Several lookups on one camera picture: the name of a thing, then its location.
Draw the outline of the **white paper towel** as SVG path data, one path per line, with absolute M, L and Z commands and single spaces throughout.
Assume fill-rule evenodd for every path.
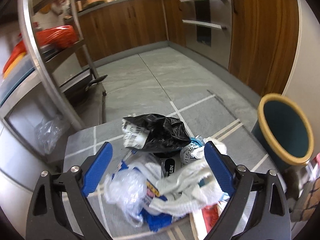
M 172 200 L 157 203 L 156 207 L 174 217 L 183 217 L 230 196 L 221 189 L 205 157 L 160 179 L 156 187 L 161 195 L 173 197 Z

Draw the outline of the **clear crumpled plastic wrap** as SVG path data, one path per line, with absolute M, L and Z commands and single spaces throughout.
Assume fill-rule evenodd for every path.
M 145 176 L 137 169 L 124 169 L 108 174 L 104 180 L 104 199 L 121 209 L 134 228 L 143 225 L 143 199 L 147 193 Z

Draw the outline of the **teal bin with yellow rim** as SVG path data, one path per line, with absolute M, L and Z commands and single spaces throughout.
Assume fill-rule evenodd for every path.
M 257 108 L 258 119 L 252 134 L 260 142 L 275 166 L 284 172 L 305 166 L 314 150 L 313 131 L 302 109 L 277 93 L 264 95 Z

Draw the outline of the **wooden kitchen cabinets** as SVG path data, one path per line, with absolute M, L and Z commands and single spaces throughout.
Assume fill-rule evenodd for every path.
M 88 51 L 98 61 L 157 42 L 185 46 L 180 0 L 122 0 L 79 14 Z M 232 0 L 229 66 L 219 68 L 259 96 L 282 93 L 294 62 L 299 31 L 297 0 Z

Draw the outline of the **stainless steel shelf rack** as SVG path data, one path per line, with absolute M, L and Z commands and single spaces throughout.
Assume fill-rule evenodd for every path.
M 40 46 L 36 32 L 71 25 L 79 40 L 71 47 Z M 1 31 L 17 27 L 1 63 L 1 121 L 5 128 L 43 163 L 64 159 L 70 135 L 102 124 L 106 91 L 102 81 L 89 89 L 88 98 L 71 105 L 62 90 L 86 77 L 100 77 L 87 50 L 74 0 L 1 0 Z M 42 120 L 63 116 L 70 128 L 51 154 L 44 154 L 35 137 Z

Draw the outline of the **black frying pan on shelf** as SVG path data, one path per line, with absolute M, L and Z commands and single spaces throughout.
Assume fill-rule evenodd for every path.
M 75 106 L 84 102 L 88 98 L 89 89 L 91 86 L 105 80 L 107 76 L 108 75 L 106 74 L 96 79 L 92 79 L 92 77 L 88 76 L 80 81 L 76 81 L 72 85 L 68 85 L 62 90 L 62 92 L 66 96 L 70 104 Z

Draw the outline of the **clear plastic bag on shelf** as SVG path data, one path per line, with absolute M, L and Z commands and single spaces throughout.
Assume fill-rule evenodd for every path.
M 43 153 L 51 154 L 57 141 L 69 128 L 69 122 L 59 114 L 52 120 L 42 120 L 42 122 L 35 127 L 35 137 Z

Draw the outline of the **stainless built-in oven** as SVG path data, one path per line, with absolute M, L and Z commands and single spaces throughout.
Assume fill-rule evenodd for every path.
M 232 0 L 180 0 L 185 46 L 228 68 Z

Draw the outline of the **blue wet wipes packet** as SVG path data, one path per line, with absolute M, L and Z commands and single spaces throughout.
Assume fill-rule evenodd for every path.
M 172 200 L 172 196 L 161 195 L 156 187 L 156 183 L 164 177 L 163 169 L 153 155 L 143 156 L 134 160 L 123 159 L 119 164 L 117 172 L 127 171 L 142 180 L 145 185 L 140 187 L 143 190 L 143 195 L 138 203 L 138 215 L 131 215 L 131 218 L 138 219 L 140 223 L 146 222 L 150 231 L 157 232 L 172 224 L 172 215 L 160 211 L 156 207 L 157 203 L 163 203 Z

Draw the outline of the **red plastic bag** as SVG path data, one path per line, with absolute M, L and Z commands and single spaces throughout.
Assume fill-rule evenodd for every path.
M 66 49 L 78 42 L 79 38 L 71 25 L 36 32 L 36 40 L 40 46 L 52 44 L 57 49 Z

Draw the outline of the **black plastic trash bag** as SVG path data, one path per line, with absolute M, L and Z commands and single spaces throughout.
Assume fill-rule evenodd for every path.
M 184 123 L 160 114 L 127 116 L 121 120 L 125 148 L 171 158 L 190 143 Z

